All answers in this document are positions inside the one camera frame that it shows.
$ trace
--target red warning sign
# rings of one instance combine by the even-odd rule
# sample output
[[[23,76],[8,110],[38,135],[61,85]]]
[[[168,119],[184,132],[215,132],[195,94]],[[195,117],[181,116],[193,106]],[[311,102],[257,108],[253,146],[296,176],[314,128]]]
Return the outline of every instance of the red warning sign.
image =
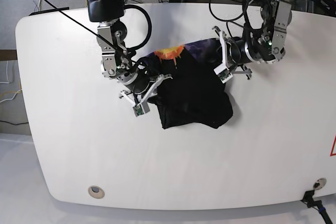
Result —
[[[336,144],[336,136],[335,136],[334,144],[332,145],[330,156],[336,156],[335,144]]]

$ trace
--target white table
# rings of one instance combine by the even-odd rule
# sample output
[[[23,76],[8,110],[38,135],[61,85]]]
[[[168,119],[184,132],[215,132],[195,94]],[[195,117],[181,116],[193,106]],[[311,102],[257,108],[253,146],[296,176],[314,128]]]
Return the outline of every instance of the white table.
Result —
[[[142,5],[153,22],[155,49],[214,37],[206,4]],[[223,17],[240,6],[214,5]],[[260,26],[259,8],[250,8]],[[91,29],[85,9],[68,14]],[[146,24],[127,11],[127,46],[141,42]],[[240,28],[232,27],[234,35]],[[286,57],[251,65],[227,92],[234,117],[218,130],[201,124],[161,129],[154,106],[135,118],[123,86],[102,77],[96,38],[60,14],[22,19],[16,29],[25,105],[50,193],[87,205],[194,210],[237,208],[299,200],[327,178],[318,196],[336,193],[336,19],[293,14]],[[105,191],[103,199],[88,194]]]

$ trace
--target cloth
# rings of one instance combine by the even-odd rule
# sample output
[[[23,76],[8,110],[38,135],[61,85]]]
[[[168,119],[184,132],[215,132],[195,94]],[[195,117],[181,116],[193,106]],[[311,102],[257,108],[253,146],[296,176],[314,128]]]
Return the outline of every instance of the cloth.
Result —
[[[225,85],[213,70],[221,62],[219,47],[218,40],[210,39],[148,55],[146,64],[173,77],[163,81],[158,96],[150,100],[164,129],[189,123],[217,129],[233,116]]]

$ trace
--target gray floor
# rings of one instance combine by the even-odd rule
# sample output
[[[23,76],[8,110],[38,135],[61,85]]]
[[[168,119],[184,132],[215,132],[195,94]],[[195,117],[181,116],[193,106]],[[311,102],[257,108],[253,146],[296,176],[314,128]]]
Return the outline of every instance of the gray floor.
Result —
[[[57,7],[69,7],[70,9],[83,8],[85,0],[49,0]],[[137,0],[143,3],[157,3],[158,0]],[[15,46],[15,27],[18,21],[28,16],[34,11],[38,0],[0,0],[0,49],[16,49]],[[41,10],[50,9],[48,4],[42,2]],[[10,79],[14,76],[11,84],[0,83],[0,94],[7,91],[19,90],[19,72],[17,61],[9,62]],[[6,79],[6,62],[0,62],[0,82]],[[0,97],[3,99],[11,98],[12,94]],[[23,95],[18,94],[13,101],[0,103],[0,120],[11,121],[14,123],[26,122],[27,115],[24,106]],[[30,135],[28,125],[12,126],[0,123],[0,132]]]

